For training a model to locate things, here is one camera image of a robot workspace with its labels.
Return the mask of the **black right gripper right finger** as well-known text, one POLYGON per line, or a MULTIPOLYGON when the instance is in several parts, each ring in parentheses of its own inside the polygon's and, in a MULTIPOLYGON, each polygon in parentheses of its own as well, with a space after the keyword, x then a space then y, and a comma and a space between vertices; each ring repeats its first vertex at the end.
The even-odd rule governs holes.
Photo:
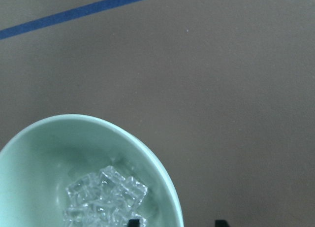
POLYGON ((229 223, 226 220, 215 220, 215 227, 229 227, 229 223))

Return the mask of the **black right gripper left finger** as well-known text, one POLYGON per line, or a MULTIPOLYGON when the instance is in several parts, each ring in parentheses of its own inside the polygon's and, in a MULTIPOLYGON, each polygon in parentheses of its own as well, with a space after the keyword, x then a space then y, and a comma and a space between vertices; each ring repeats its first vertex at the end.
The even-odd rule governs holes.
POLYGON ((130 219, 128 221, 128 227, 140 227, 140 220, 139 219, 130 219))

